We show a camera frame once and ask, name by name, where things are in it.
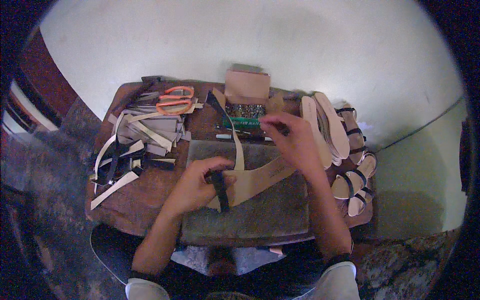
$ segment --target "workbench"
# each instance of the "workbench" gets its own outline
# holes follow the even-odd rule
[[[199,98],[200,103],[204,103],[208,91],[216,88],[224,91],[224,84],[220,83],[205,83],[198,81],[161,81],[155,83],[153,86],[145,90],[145,92],[159,91],[177,86],[193,86],[195,89],[195,96]],[[123,84],[115,94],[112,104],[106,113],[99,130],[95,143],[95,151],[101,149],[103,144],[108,140],[112,133],[113,124],[108,121],[108,116],[120,115],[126,104],[130,101],[133,95],[142,89],[143,83],[128,83]],[[270,96],[280,90],[270,89]],[[295,92],[282,91],[285,101],[284,111],[299,116],[299,104],[302,95]],[[202,109],[196,109],[194,113],[187,115],[185,121],[185,129],[192,132],[193,140],[210,140],[218,141],[215,138],[216,134],[228,133],[224,129],[217,128],[217,124],[221,124],[221,117],[209,105],[205,104]],[[158,168],[148,168],[142,172],[139,179],[127,184],[114,192],[106,200],[103,201],[94,210],[90,210],[90,202],[94,199],[94,185],[87,180],[87,195],[85,198],[85,214],[87,218],[94,221],[106,223],[119,229],[122,232],[144,236],[147,229],[152,225],[156,216],[158,215],[162,204],[172,191],[175,183],[184,172],[187,164],[187,155],[189,150],[189,142],[180,140],[176,148],[172,148],[172,152],[168,153],[166,158],[175,158],[177,163],[173,170],[161,170]],[[327,170],[328,180],[332,184],[335,176],[345,171],[351,170],[355,165],[349,160],[344,160],[340,167],[332,165]],[[368,204],[365,211],[355,217],[349,217],[347,214],[347,201],[338,200],[342,214],[344,215],[345,223],[349,228],[368,223],[373,215],[372,204]],[[255,218],[263,218],[265,212],[259,212]],[[286,222],[295,222],[295,220],[286,220]],[[285,244],[308,240],[313,238],[311,232],[303,234],[293,234],[284,237],[263,237],[255,239],[240,239],[240,238],[205,238],[196,239],[195,241],[188,241],[182,239],[186,244],[195,245],[226,245],[233,247],[252,247],[252,246],[266,246],[272,244]]]

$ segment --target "hand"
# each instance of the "hand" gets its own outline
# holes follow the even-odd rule
[[[272,138],[282,157],[304,176],[324,169],[308,121],[285,112],[268,114],[258,120],[260,128]],[[282,123],[290,130],[286,137],[273,126]]]
[[[210,170],[225,170],[234,164],[233,161],[220,156],[192,162],[163,204],[162,212],[179,216],[207,205],[215,197],[216,192],[213,184],[206,183],[205,174]],[[234,177],[225,177],[227,187],[235,181]]]

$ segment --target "person's left hand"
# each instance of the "person's left hand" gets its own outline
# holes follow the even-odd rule
[[[162,207],[162,212],[179,216],[207,205],[216,195],[213,184],[207,184],[205,174],[210,170],[225,170],[235,163],[224,157],[213,157],[192,162],[173,188]],[[236,181],[231,176],[225,177],[226,187]]]

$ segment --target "gray cutting board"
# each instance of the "gray cutting board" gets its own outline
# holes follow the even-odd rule
[[[245,169],[259,168],[279,154],[275,147],[242,144]],[[187,163],[214,156],[235,161],[235,144],[191,141]],[[230,208],[226,214],[204,207],[184,217],[182,240],[209,238],[267,238],[307,233],[309,226],[306,185],[295,172],[255,197]]]

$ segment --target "scissors handle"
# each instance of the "scissors handle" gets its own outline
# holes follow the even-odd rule
[[[189,92],[188,95],[168,95],[169,93],[176,91],[176,90],[184,90]],[[193,89],[189,86],[174,86],[172,88],[169,88],[165,92],[163,92],[163,95],[159,96],[158,99],[184,99],[184,98],[189,98],[191,99],[193,97]]]
[[[186,108],[182,110],[174,110],[174,111],[166,111],[162,108],[162,106],[173,106],[173,105],[179,105],[179,104],[188,104]],[[185,100],[176,100],[176,101],[169,101],[169,102],[163,102],[163,103],[157,103],[156,104],[156,110],[163,114],[164,116],[176,116],[176,115],[181,115],[186,113],[190,108],[192,107],[192,101],[189,99]]]

